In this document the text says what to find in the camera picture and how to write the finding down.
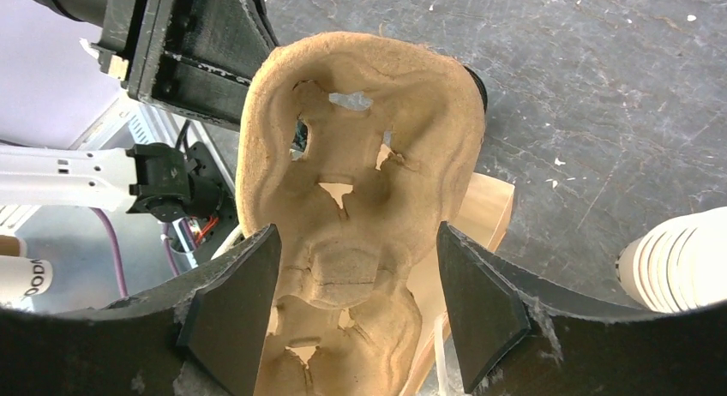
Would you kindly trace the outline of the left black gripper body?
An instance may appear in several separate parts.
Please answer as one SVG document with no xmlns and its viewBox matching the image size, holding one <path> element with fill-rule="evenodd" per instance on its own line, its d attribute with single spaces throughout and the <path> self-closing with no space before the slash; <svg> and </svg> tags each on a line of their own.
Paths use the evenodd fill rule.
<svg viewBox="0 0 727 396">
<path fill-rule="evenodd" d="M 92 47 L 130 98 L 234 131 L 278 44 L 265 0 L 107 0 L 103 19 Z"/>
</svg>

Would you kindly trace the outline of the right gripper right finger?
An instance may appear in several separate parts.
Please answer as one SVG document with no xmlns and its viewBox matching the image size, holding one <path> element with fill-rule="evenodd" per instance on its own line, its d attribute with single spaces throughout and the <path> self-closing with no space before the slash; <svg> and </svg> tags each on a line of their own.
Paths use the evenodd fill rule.
<svg viewBox="0 0 727 396">
<path fill-rule="evenodd" d="M 726 306 L 677 314 L 588 297 L 448 223 L 437 255 L 470 395 L 723 395 Z"/>
</svg>

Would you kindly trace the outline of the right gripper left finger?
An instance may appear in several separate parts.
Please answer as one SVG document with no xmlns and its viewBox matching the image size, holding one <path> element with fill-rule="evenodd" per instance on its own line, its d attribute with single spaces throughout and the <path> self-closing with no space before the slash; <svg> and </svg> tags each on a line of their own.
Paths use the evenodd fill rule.
<svg viewBox="0 0 727 396">
<path fill-rule="evenodd" d="M 267 225 L 223 255 L 103 309 L 3 309 L 4 395 L 251 395 L 279 276 Z"/>
</svg>

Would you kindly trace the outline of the brown paper bag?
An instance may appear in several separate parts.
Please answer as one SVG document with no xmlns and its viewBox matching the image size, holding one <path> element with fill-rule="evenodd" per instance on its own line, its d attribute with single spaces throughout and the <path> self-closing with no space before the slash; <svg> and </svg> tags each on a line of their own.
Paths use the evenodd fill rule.
<svg viewBox="0 0 727 396">
<path fill-rule="evenodd" d="M 474 173 L 452 225 L 486 249 L 497 250 L 510 222 L 514 190 L 511 183 Z M 449 395 L 445 341 L 451 335 L 451 327 L 435 251 L 412 269 L 407 288 L 420 309 L 423 325 L 412 368 L 401 393 L 417 394 L 430 371 L 434 370 L 437 375 L 434 394 Z"/>
</svg>

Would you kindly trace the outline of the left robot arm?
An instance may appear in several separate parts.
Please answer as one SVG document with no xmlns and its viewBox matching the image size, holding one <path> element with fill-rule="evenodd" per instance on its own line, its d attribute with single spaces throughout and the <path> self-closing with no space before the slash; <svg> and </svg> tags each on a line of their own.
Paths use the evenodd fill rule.
<svg viewBox="0 0 727 396">
<path fill-rule="evenodd" d="M 190 120 L 239 130 L 245 96 L 278 41 L 265 0 L 31 0 L 100 27 L 92 44 L 101 71 L 131 99 Z M 4 204 L 78 206 L 149 213 L 165 222 L 205 218 L 222 189 L 190 174 L 182 150 L 1 152 Z"/>
</svg>

